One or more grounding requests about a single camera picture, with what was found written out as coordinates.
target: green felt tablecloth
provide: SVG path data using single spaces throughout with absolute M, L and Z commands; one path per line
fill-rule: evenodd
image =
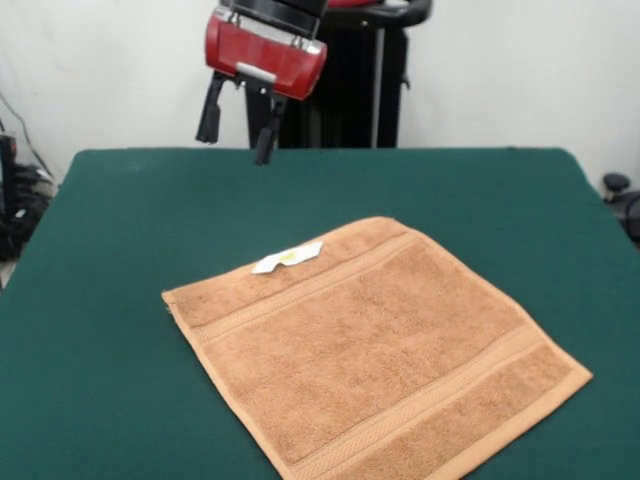
M 0 479 L 269 479 L 160 298 L 395 217 L 594 374 L 472 478 L 640 478 L 640 254 L 560 150 L 89 151 L 0 299 Z

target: black knob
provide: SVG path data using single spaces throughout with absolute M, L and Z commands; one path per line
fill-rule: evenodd
M 620 193 L 625 188 L 629 188 L 631 181 L 629 177 L 621 173 L 609 173 L 604 176 L 604 185 L 610 192 Z

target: black cable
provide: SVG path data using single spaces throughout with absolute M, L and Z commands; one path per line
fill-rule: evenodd
M 27 124 L 25 123 L 24 118 L 22 118 L 20 116 L 20 114 L 15 111 L 15 109 L 7 101 L 7 99 L 5 98 L 5 96 L 4 96 L 4 94 L 2 93 L 1 90 L 0 90 L 0 100 L 2 100 L 2 103 L 5 104 L 5 106 L 7 107 L 7 110 L 9 110 L 11 112 L 11 114 L 18 119 L 18 121 L 22 125 L 22 131 L 24 132 L 24 139 L 27 142 L 27 145 L 29 146 L 29 150 L 31 150 L 31 153 L 33 153 L 33 156 L 36 157 L 36 160 L 42 166 L 44 171 L 47 172 L 51 178 L 53 178 L 53 173 L 51 173 L 51 170 L 49 169 L 49 167 L 47 166 L 45 161 L 42 159 L 40 154 L 36 151 L 36 149 L 34 148 L 33 144 L 31 143 L 31 138 L 29 137 L 29 132 L 27 130 Z

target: black equipment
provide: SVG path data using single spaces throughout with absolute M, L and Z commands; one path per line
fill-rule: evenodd
M 48 174 L 34 166 L 18 165 L 16 155 L 15 138 L 0 133 L 0 262 L 20 256 L 51 201 Z
M 245 1 L 262 3 L 235 3 Z M 281 3 L 314 4 L 306 0 Z M 321 3 L 314 4 L 318 16 Z M 401 89 L 409 85 L 404 28 L 424 22 L 431 10 L 432 0 L 393 5 L 384 0 L 330 0 L 316 35 L 328 47 L 324 70 L 306 100 L 287 105 L 278 146 L 396 147 Z M 255 148 L 269 122 L 271 102 L 251 90 L 246 91 L 246 101 L 249 143 Z
M 619 173 L 605 175 L 604 184 L 607 188 L 605 202 L 629 237 L 640 242 L 640 190 L 625 191 L 631 181 Z

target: towel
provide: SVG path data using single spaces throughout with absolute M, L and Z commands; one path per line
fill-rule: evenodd
M 284 479 L 459 478 L 591 378 L 426 235 L 368 218 L 317 240 L 298 265 L 163 294 Z

